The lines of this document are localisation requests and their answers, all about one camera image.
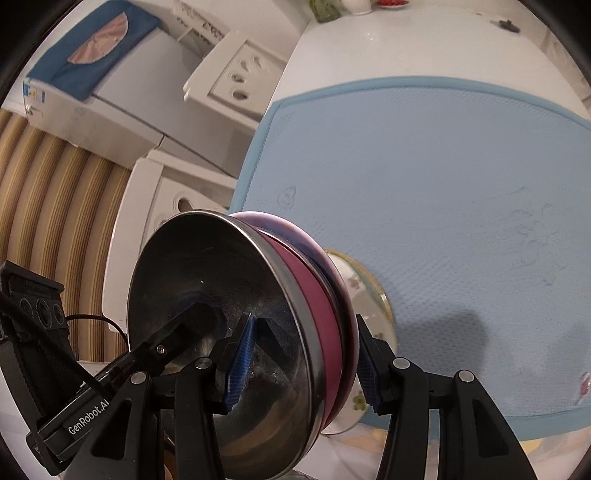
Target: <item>beige striped fabric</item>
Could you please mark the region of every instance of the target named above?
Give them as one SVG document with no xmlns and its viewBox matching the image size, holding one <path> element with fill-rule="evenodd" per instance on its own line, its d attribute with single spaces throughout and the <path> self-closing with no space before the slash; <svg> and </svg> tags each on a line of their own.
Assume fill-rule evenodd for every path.
<svg viewBox="0 0 591 480">
<path fill-rule="evenodd" d="M 102 314 L 106 257 L 129 170 L 0 109 L 0 262 L 64 284 L 66 315 Z M 78 359 L 125 351 L 97 320 L 70 322 Z"/>
</svg>

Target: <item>black cable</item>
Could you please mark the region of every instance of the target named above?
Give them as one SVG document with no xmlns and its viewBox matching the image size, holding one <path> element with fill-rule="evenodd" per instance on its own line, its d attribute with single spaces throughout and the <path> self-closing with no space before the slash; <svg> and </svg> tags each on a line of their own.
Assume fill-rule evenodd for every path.
<svg viewBox="0 0 591 480">
<path fill-rule="evenodd" d="M 123 341 L 125 342 L 125 346 L 127 347 L 127 351 L 131 351 L 131 348 L 129 346 L 129 341 L 127 340 L 127 335 L 124 334 L 123 330 L 121 330 L 121 327 L 119 325 L 117 325 L 113 320 L 108 319 L 105 316 L 102 315 L 91 315 L 91 314 L 83 314 L 83 313 L 79 313 L 76 315 L 68 315 L 66 317 L 66 321 L 69 322 L 70 320 L 100 320 L 101 322 L 106 322 L 109 325 L 112 325 L 113 328 L 115 328 L 119 334 L 121 335 L 121 338 L 123 339 Z"/>
<path fill-rule="evenodd" d="M 0 311 L 10 317 L 13 321 L 18 323 L 28 333 L 33 335 L 37 340 L 41 342 L 44 348 L 49 350 L 53 355 L 57 357 L 62 364 L 72 372 L 73 375 L 78 377 L 81 382 L 86 383 L 90 388 L 96 391 L 101 397 L 107 401 L 113 399 L 113 395 L 100 384 L 100 382 L 90 375 L 84 367 L 82 367 L 76 360 L 62 350 L 50 337 L 46 334 L 45 330 L 26 314 L 26 312 L 20 308 L 19 305 L 14 303 L 4 292 L 0 291 Z"/>
</svg>

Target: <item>striped curtain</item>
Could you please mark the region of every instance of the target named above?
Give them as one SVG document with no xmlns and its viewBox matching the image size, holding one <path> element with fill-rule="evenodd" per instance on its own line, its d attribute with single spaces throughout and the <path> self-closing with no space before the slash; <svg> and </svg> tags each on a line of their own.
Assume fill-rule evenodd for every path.
<svg viewBox="0 0 591 480">
<path fill-rule="evenodd" d="M 109 242 L 129 174 L 0 109 L 0 262 L 62 283 L 66 315 L 102 314 Z M 125 351 L 97 320 L 70 322 L 70 343 L 90 362 Z"/>
</svg>

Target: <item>white tabletop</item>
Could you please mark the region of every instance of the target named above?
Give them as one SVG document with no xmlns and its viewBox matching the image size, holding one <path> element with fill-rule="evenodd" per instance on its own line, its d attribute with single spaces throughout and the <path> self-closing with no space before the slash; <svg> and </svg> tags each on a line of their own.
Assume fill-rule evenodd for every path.
<svg viewBox="0 0 591 480">
<path fill-rule="evenodd" d="M 524 35 L 468 10 L 412 1 L 312 21 L 272 102 L 339 83 L 391 76 L 443 76 L 500 85 L 550 100 L 589 119 L 569 83 Z"/>
</svg>

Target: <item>white vase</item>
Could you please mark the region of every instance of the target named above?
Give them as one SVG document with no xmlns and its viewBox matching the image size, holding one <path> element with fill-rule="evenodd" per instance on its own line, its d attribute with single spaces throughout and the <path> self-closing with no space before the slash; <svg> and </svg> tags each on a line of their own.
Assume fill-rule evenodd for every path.
<svg viewBox="0 0 591 480">
<path fill-rule="evenodd" d="M 371 12 L 371 0 L 341 0 L 351 15 L 365 15 Z"/>
</svg>

